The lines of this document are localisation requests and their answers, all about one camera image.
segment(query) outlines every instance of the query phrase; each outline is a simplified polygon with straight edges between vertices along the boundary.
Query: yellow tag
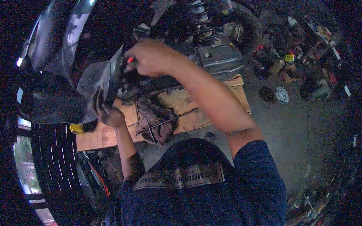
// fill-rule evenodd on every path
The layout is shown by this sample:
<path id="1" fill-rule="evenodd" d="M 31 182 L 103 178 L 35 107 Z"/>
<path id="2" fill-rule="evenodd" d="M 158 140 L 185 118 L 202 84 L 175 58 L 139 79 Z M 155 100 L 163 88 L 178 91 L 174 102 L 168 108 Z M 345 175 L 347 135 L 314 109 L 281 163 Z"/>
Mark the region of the yellow tag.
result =
<path id="1" fill-rule="evenodd" d="M 294 55 L 293 54 L 285 55 L 285 61 L 294 61 Z"/>

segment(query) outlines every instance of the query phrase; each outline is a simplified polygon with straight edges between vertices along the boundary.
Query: shock absorber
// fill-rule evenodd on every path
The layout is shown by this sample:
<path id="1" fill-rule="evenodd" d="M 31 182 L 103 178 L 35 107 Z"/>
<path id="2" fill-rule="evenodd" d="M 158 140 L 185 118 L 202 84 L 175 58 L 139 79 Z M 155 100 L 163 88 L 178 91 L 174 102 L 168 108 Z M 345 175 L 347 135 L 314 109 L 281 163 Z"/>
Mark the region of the shock absorber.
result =
<path id="1" fill-rule="evenodd" d="M 211 20 L 207 16 L 205 4 L 201 0 L 194 1 L 190 4 L 189 13 L 194 31 L 194 42 L 196 44 L 211 45 L 217 38 L 217 33 L 210 24 Z"/>

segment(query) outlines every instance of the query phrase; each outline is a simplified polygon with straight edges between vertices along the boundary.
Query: hand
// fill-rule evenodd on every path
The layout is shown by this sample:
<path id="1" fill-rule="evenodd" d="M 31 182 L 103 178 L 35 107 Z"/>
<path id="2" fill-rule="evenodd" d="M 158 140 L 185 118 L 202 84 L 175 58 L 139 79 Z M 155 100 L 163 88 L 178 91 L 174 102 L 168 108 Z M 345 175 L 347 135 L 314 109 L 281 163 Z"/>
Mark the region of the hand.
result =
<path id="1" fill-rule="evenodd" d="M 126 125 L 125 115 L 117 108 L 103 102 L 103 90 L 98 90 L 93 95 L 93 111 L 98 121 L 115 129 Z"/>
<path id="2" fill-rule="evenodd" d="M 125 53 L 125 58 L 129 57 L 135 60 L 127 64 L 125 73 L 137 69 L 138 73 L 149 77 L 171 75 L 176 65 L 189 61 L 183 54 L 151 39 L 141 39 Z"/>

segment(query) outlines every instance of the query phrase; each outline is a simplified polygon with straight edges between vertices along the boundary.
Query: wooden plank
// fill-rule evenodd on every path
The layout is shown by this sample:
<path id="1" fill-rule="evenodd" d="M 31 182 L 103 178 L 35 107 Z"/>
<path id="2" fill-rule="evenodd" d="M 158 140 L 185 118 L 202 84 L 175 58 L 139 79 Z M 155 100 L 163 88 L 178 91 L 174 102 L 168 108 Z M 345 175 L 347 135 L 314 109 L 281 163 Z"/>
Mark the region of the wooden plank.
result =
<path id="1" fill-rule="evenodd" d="M 229 86 L 230 90 L 235 94 L 240 103 L 250 114 L 250 107 L 245 96 L 244 89 L 241 86 L 242 84 L 244 84 L 244 82 L 241 77 L 235 79 L 234 81 L 227 81 L 225 83 L 225 85 Z M 176 115 L 183 114 L 198 107 L 196 102 L 192 100 L 191 95 L 186 90 L 174 90 L 169 95 L 161 93 L 158 98 L 165 104 L 166 107 L 172 108 Z M 127 125 L 137 122 L 135 105 L 125 106 L 122 105 L 121 100 L 117 99 L 113 106 L 124 113 Z M 178 127 L 176 128 L 174 134 L 199 129 L 209 125 L 212 125 L 212 122 L 207 118 L 207 116 L 202 111 L 197 111 L 180 117 L 178 119 Z M 142 136 L 136 136 L 135 129 L 135 125 L 128 128 L 133 142 L 143 141 L 144 139 Z M 98 123 L 97 128 L 93 133 L 77 135 L 76 140 L 78 151 L 106 148 L 117 145 L 114 129 L 103 123 Z"/>

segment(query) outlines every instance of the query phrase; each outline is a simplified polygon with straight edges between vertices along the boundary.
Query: man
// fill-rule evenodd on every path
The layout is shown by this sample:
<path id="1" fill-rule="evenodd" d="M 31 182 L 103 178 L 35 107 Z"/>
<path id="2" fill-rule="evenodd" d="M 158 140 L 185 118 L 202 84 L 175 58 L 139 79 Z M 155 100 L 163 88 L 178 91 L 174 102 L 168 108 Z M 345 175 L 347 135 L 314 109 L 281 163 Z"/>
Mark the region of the man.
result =
<path id="1" fill-rule="evenodd" d="M 286 190 L 260 128 L 231 91 L 186 56 L 142 40 L 127 65 L 150 77 L 177 79 L 227 137 L 235 167 L 213 143 L 172 145 L 147 173 L 121 111 L 94 96 L 94 110 L 114 127 L 124 183 L 108 214 L 111 225 L 284 225 Z"/>

